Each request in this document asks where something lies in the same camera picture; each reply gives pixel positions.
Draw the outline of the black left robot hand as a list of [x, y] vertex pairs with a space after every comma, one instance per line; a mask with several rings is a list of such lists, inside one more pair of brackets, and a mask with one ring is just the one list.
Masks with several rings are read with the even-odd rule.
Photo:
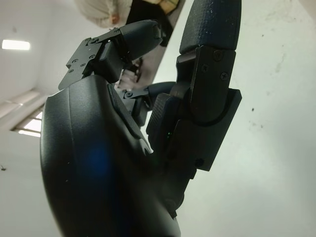
[[178, 237], [177, 209], [209, 171], [241, 101], [229, 87], [241, 1], [193, 2], [177, 80], [117, 92], [125, 66], [162, 41], [155, 20], [81, 42], [44, 105], [40, 163], [65, 237]]

